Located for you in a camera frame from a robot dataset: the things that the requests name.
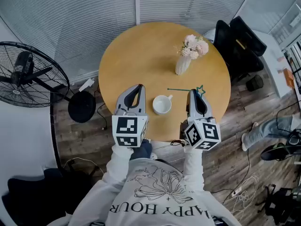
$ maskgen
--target round wooden table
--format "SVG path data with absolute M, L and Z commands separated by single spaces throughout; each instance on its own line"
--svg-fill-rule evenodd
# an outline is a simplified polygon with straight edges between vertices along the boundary
M 209 52 L 193 60 L 182 75 L 175 74 L 175 65 L 186 35 L 197 32 L 185 26 L 154 22 L 135 26 L 119 35 L 106 49 L 99 68 L 99 87 L 111 113 L 118 96 L 129 87 L 143 84 L 146 92 L 146 113 L 149 124 L 146 138 L 157 141 L 179 139 L 180 123 L 187 119 L 187 91 L 203 85 L 213 116 L 219 122 L 230 99 L 230 76 L 227 66 L 210 43 Z M 158 95 L 173 95 L 172 108 L 166 115 L 156 115 L 152 101 Z

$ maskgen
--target fan base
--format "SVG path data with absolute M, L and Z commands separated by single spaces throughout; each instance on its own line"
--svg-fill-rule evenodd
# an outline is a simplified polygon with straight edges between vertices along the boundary
M 95 98 L 87 91 L 75 93 L 68 104 L 68 112 L 71 119 L 78 123 L 90 120 L 94 115 L 95 108 Z

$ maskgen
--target pink flower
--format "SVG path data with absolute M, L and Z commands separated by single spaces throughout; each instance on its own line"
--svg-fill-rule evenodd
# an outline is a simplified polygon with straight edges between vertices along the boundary
M 209 51 L 209 45 L 204 40 L 198 40 L 196 51 L 200 56 L 205 55 Z
M 183 48 L 182 49 L 182 55 L 183 56 L 190 56 L 191 50 L 189 48 Z
M 185 45 L 186 46 L 191 46 L 193 43 L 195 43 L 197 41 L 197 38 L 196 38 L 196 36 L 194 36 L 193 34 L 191 34 L 191 35 L 187 35 L 186 37 L 185 37 Z
M 198 58 L 198 52 L 197 51 L 192 51 L 190 54 L 191 59 L 197 59 Z
M 198 41 L 195 40 L 195 41 L 188 42 L 187 47 L 195 51 L 197 49 L 197 45 L 198 45 Z

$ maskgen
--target white cup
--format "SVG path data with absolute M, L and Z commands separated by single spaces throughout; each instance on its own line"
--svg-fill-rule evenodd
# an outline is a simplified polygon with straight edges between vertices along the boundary
M 173 96 L 157 96 L 152 102 L 152 108 L 154 112 L 158 115 L 164 115 L 168 113 L 171 109 L 171 98 Z

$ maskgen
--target person's leg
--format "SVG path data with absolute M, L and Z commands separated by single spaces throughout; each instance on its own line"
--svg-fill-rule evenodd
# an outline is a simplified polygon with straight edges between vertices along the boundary
M 271 138 L 286 138 L 289 135 L 289 132 L 283 131 L 291 131 L 292 124 L 292 116 L 279 117 L 278 118 L 278 127 L 276 118 L 273 118 L 269 121 L 263 122 L 259 126 L 252 129 L 249 133 L 244 133 L 242 135 L 242 143 L 243 148 L 249 149 L 256 142 L 259 142 L 261 139 L 265 137 Z
M 133 148 L 134 153 L 131 156 L 130 160 L 137 159 L 137 158 L 150 158 L 152 152 L 151 143 L 148 140 L 143 139 L 141 146 L 138 148 Z

